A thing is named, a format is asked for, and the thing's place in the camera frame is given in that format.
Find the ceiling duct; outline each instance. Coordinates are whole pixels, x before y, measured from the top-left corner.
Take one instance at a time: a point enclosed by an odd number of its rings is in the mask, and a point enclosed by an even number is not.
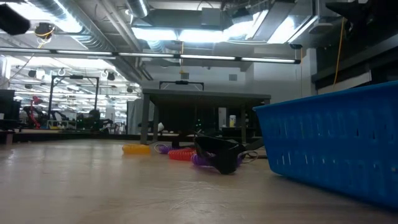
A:
[[[161,40],[147,40],[149,48],[156,53],[163,53],[163,54],[177,54],[176,50],[166,49],[164,42]],[[173,63],[179,63],[180,59],[177,58],[163,58],[161,60],[167,60]]]
[[[47,12],[59,21],[76,27],[78,33],[73,38],[84,45],[88,50],[115,51],[116,48],[109,42],[104,34],[97,28],[94,22],[80,9],[75,1],[70,0],[29,0],[35,7]],[[112,60],[111,63],[119,68],[127,80],[138,82],[141,79],[137,68],[130,65],[123,58]]]
[[[281,23],[285,21],[294,6],[295,0],[275,0],[275,3],[269,9],[267,17],[260,25],[256,34],[254,34],[253,40],[269,40]]]
[[[149,14],[149,4],[147,0],[126,0],[131,14],[136,18],[144,18]]]

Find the pipe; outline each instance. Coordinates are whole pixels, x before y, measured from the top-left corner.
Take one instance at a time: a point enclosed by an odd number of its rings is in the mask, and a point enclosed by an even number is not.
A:
[[[102,8],[102,10],[105,12],[106,17],[109,19],[109,21],[112,23],[112,25],[118,30],[122,38],[127,42],[127,44],[134,50],[134,51],[141,51],[138,39],[136,36],[133,34],[132,30],[129,29],[124,22],[123,18],[119,15],[119,12],[116,10],[116,8],[113,6],[112,3],[110,3],[108,0],[96,0],[98,5]],[[137,72],[144,76],[148,80],[153,80],[151,75],[141,66],[138,67]]]
[[[106,38],[95,23],[81,10],[75,1],[71,0],[29,0],[31,4],[57,18],[56,25],[64,29],[73,27],[76,34],[84,36],[73,36],[88,50],[116,51],[116,47]],[[111,62],[121,70],[125,78],[131,82],[139,82],[141,75],[129,62],[123,58],[117,58]]]
[[[143,18],[149,14],[149,4],[147,0],[126,0],[131,14],[137,18]]]
[[[115,6],[113,3],[111,3],[109,0],[103,0],[105,3],[105,6],[112,12],[112,15],[115,16],[115,18],[119,21],[119,25],[126,31],[126,34],[130,37],[134,45],[137,47],[138,51],[141,51],[139,41],[137,37],[134,35],[134,33],[131,30],[131,27],[128,27],[124,21],[124,19],[120,16],[119,12],[116,10]]]
[[[119,26],[118,22],[114,19],[111,13],[107,10],[106,6],[104,5],[102,0],[95,0],[95,2],[99,5],[100,8],[105,12],[106,17],[112,23],[112,25],[118,30],[124,41],[134,50],[138,51],[137,46],[133,43],[133,41],[126,35],[125,31]]]

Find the ceiling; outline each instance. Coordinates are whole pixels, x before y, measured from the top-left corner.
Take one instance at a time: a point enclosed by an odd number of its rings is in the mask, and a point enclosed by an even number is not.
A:
[[[320,5],[326,0],[319,0]],[[30,0],[31,3],[36,4],[35,2],[48,2],[49,4],[53,2],[53,0]],[[115,8],[115,12],[118,16],[116,16],[113,12],[107,14],[107,11],[110,11],[109,7],[102,7],[102,4],[106,2],[105,0],[59,0],[59,2],[65,2],[66,4],[70,4],[70,7],[67,7],[70,10],[73,18],[81,19],[78,21],[79,24],[84,24],[86,30],[86,34],[88,32],[93,32],[97,36],[100,36],[99,39],[102,40],[103,45],[101,47],[110,47],[112,51],[120,51],[120,52],[134,52],[137,50],[142,50],[144,52],[152,52],[153,49],[149,46],[148,42],[143,39],[136,39],[136,36],[131,30],[131,27],[134,27],[137,23],[137,19],[133,20],[131,24],[131,16],[126,13],[127,6],[125,0],[113,0],[109,1],[113,4]],[[280,2],[293,2],[290,4],[288,9],[283,9],[285,11],[275,11],[276,4]],[[184,42],[175,40],[163,40],[161,44],[164,46],[164,49],[168,52],[181,52],[183,51],[185,54],[192,55],[225,55],[225,56],[246,56],[246,57],[275,57],[275,58],[299,58],[297,51],[293,50],[289,47],[288,44],[270,44],[267,43],[266,40],[262,40],[261,37],[258,37],[258,33],[266,32],[270,27],[274,27],[275,33],[277,33],[279,26],[281,24],[286,23],[286,20],[291,20],[291,30],[290,32],[297,32],[303,24],[308,22],[308,18],[311,15],[314,15],[312,1],[310,0],[296,0],[296,1],[281,1],[281,0],[265,0],[265,1],[240,1],[240,0],[228,0],[228,1],[196,1],[196,0],[149,0],[148,1],[151,12],[154,10],[174,10],[174,11],[164,11],[164,12],[176,12],[175,10],[183,11],[183,10],[191,10],[201,11],[202,9],[209,8],[223,8],[225,12],[232,12],[239,7],[247,6],[249,12],[251,14],[257,13],[260,14],[263,12],[262,10],[268,10],[268,14],[265,17],[264,21],[259,23],[262,31],[258,31],[254,34],[253,40],[245,40],[239,38],[234,38],[228,41],[216,42],[216,43],[198,43],[198,42]],[[36,13],[38,8],[33,7],[32,9],[22,11],[21,14],[28,19],[31,20],[32,30],[28,31],[28,33],[24,35],[18,35],[16,37],[11,37],[5,33],[0,33],[0,47],[24,47],[24,48],[36,48],[40,44],[40,39],[38,39],[33,33],[34,28],[40,22],[49,22],[53,23],[54,20],[52,17],[41,16],[40,13]],[[24,14],[26,11],[31,11],[30,14]],[[318,10],[318,16],[320,18],[319,21],[330,22],[334,27],[338,26],[338,19],[336,15],[331,14],[321,14],[321,10]],[[307,30],[303,32],[300,36],[293,41],[294,44],[302,44],[304,47],[321,47],[322,45],[327,45],[328,39],[325,38],[325,33],[321,34],[309,34],[308,30],[310,30],[314,24],[310,24],[307,27]],[[281,38],[286,38],[285,33],[281,32]],[[87,44],[80,41],[80,34],[71,34],[61,29],[59,25],[57,25],[51,41],[43,45],[44,49],[67,49],[67,50],[93,50],[87,47]],[[49,91],[48,84],[50,82],[49,76],[58,74],[59,71],[66,71],[65,75],[68,74],[83,74],[89,75],[92,77],[100,78],[99,92],[101,94],[102,103],[112,105],[108,97],[105,98],[106,95],[121,95],[119,99],[126,100],[127,95],[134,99],[139,96],[140,89],[134,88],[133,93],[126,93],[126,88],[129,85],[138,86],[138,84],[143,81],[151,81],[151,80],[160,80],[161,75],[158,73],[153,77],[150,73],[143,72],[140,68],[144,68],[142,64],[150,65],[150,66],[159,66],[159,67],[179,67],[181,66],[181,60],[164,60],[161,58],[158,59],[148,59],[144,58],[142,61],[140,60],[131,60],[129,58],[117,58],[117,60],[111,60],[109,58],[88,58],[88,57],[78,57],[78,58],[61,58],[59,55],[49,55],[50,57],[33,57],[32,60],[29,61],[25,69],[22,69],[17,76],[11,81],[11,88],[17,90],[18,92],[28,91],[25,88],[24,83],[41,83],[41,85],[32,85],[32,89],[29,91],[47,93]],[[11,62],[12,72],[11,75],[14,75],[19,71],[21,65],[26,63],[30,57],[23,57],[18,54],[9,54],[7,55],[9,61]],[[227,61],[219,61],[219,60],[183,60],[183,66],[185,67],[230,67],[230,68],[240,68],[242,72],[245,72],[247,68],[250,66],[249,62],[227,62]],[[45,72],[44,76],[40,78],[31,78],[27,74],[29,70],[40,70],[42,73]],[[114,72],[116,74],[115,81],[108,81],[106,79],[106,74],[108,72]],[[55,88],[58,92],[65,92],[69,94],[76,93],[76,96],[73,97],[82,97],[84,98],[84,93],[94,92],[95,88],[91,85],[91,82],[88,80],[69,80],[67,81],[69,84],[80,84],[85,85],[85,87],[80,87],[78,91],[68,89],[66,85],[59,85]],[[22,95],[26,100],[28,100],[32,94]]]

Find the table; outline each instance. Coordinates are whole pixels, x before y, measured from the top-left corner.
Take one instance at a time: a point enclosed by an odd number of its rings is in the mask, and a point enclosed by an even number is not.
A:
[[[246,143],[246,110],[261,104],[268,105],[270,95],[252,93],[219,93],[211,91],[189,90],[157,90],[145,88],[142,90],[143,107],[141,123],[141,144],[147,144],[149,102],[155,104],[154,135],[157,141],[157,126],[159,123],[160,105],[197,105],[209,107],[237,107],[241,109],[242,143]]]

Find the ceiling light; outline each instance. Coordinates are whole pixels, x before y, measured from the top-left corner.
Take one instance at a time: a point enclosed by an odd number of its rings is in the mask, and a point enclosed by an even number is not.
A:
[[[42,53],[49,54],[50,50],[45,49],[23,49],[23,48],[14,48],[14,47],[0,47],[0,52],[21,52],[21,53]]]
[[[173,54],[152,54],[152,53],[119,53],[120,56],[149,57],[149,58],[174,58]]]
[[[127,87],[127,92],[128,93],[132,93],[134,91],[134,89],[132,88],[132,86],[128,86]]]
[[[30,71],[27,73],[27,75],[28,75],[29,77],[31,77],[31,78],[36,77],[36,70],[30,70]]]
[[[300,37],[300,35],[302,35],[304,33],[304,31],[306,31],[317,19],[318,19],[318,16],[314,16],[305,26],[303,26],[300,30],[298,30],[298,32],[296,32],[293,35],[293,37],[291,37],[287,42],[291,43],[295,39]]]
[[[220,30],[183,30],[179,40],[195,43],[218,43],[227,41],[228,37]]]
[[[112,55],[111,52],[95,52],[88,50],[57,50],[59,54],[73,54],[73,55]]]
[[[109,81],[114,81],[114,73],[108,72],[108,76],[106,77]]]
[[[181,58],[189,59],[210,59],[210,60],[234,60],[235,57],[212,56],[212,55],[181,55]]]
[[[267,41],[268,44],[284,44],[294,34],[294,20],[288,16]]]
[[[251,27],[251,29],[249,30],[248,34],[246,35],[246,38],[245,38],[246,40],[254,37],[254,35],[256,34],[257,30],[259,30],[262,22],[264,22],[264,19],[266,18],[267,14],[268,14],[268,10],[264,10],[264,11],[260,12],[260,15],[257,17],[257,19],[255,20],[253,26]]]
[[[243,62],[270,62],[270,63],[296,63],[297,60],[293,59],[279,59],[279,58],[250,58],[243,57]]]
[[[177,40],[174,30],[171,29],[141,29],[132,28],[134,35],[142,40]]]

